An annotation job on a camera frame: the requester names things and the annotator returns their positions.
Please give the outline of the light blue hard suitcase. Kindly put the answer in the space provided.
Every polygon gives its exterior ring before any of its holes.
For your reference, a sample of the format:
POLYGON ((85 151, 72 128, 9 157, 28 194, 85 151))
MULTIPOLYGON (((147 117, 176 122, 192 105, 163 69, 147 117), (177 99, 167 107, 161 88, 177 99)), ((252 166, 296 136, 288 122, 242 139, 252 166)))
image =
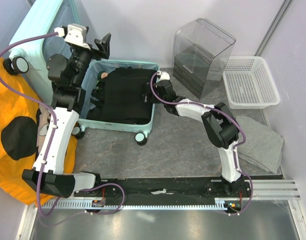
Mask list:
MULTIPOLYGON (((32 38, 53 32, 56 27, 67 26, 68 24, 79 24, 79 16, 73 0, 37 0, 22 21, 11 43, 21 41, 25 38, 32 38)), ((71 56, 70 47, 62 38, 50 37, 21 44, 10 51, 10 60, 25 59, 28 64, 26 73, 27 81, 39 98, 50 104, 53 95, 51 81, 48 79, 46 69, 47 60, 54 54, 62 54, 66 58, 71 56)), ((85 103, 80 114, 76 127, 72 133, 82 138, 86 128, 124 131, 135 133, 135 141, 143 146, 147 143, 147 137, 152 129, 154 111, 149 114, 146 124, 125 124, 105 121, 95 121, 86 118, 90 109, 94 108, 91 103, 93 98, 92 90, 96 86, 96 78, 101 72, 110 73, 115 69, 149 69, 158 71, 159 66, 153 62, 125 61, 125 60, 93 60, 86 73, 86 79, 82 83, 82 88, 86 91, 85 103)))

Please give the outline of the clear smoky plastic container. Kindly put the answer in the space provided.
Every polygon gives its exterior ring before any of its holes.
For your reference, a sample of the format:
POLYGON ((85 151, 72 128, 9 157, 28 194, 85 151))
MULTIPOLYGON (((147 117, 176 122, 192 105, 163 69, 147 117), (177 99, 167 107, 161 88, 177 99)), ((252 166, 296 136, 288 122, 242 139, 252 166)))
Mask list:
POLYGON ((219 86, 236 38, 206 18, 182 26, 174 36, 173 75, 198 99, 219 86))

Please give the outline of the white perforated plastic basket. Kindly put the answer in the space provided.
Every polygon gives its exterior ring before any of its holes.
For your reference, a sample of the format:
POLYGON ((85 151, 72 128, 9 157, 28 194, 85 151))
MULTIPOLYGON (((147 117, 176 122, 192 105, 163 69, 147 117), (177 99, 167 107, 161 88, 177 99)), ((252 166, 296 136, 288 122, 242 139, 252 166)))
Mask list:
POLYGON ((258 56, 231 56, 223 73, 231 109, 264 109, 280 103, 266 61, 258 56))

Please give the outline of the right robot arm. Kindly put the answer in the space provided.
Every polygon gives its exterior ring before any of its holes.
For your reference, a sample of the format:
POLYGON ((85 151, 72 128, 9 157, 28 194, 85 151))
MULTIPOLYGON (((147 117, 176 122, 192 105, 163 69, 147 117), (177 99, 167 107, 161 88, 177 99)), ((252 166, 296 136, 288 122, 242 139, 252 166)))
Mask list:
POLYGON ((206 105, 178 96, 169 80, 151 81, 146 84, 145 102, 163 104, 168 113, 188 117, 203 123, 210 142, 217 147, 222 165, 223 193, 232 197, 240 191, 241 178, 237 145, 241 128, 228 107, 220 102, 206 105))

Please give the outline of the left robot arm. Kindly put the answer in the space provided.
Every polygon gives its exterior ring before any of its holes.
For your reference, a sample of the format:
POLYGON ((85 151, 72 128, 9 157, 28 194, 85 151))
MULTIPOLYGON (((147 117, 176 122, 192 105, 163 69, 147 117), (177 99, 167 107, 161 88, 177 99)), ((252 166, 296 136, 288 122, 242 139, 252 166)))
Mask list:
POLYGON ((93 173, 64 173, 64 160, 72 131, 82 111, 86 91, 82 88, 91 60, 108 59, 111 34, 95 39, 96 49, 85 43, 80 34, 68 33, 65 42, 70 58, 54 54, 47 61, 48 78, 52 82, 51 120, 42 150, 32 169, 25 169, 22 179, 36 192, 68 198, 83 190, 90 196, 102 192, 102 184, 93 173))

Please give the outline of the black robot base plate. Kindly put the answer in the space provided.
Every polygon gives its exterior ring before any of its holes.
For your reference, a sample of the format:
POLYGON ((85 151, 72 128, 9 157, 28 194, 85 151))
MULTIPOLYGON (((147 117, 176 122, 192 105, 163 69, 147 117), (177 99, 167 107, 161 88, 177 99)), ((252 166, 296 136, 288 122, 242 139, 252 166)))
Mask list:
POLYGON ((74 196, 119 204, 118 210, 123 203, 211 204, 220 199, 236 204, 225 210, 232 213, 251 196, 251 186, 244 176, 234 183, 222 177, 111 178, 99 180, 92 189, 74 196))

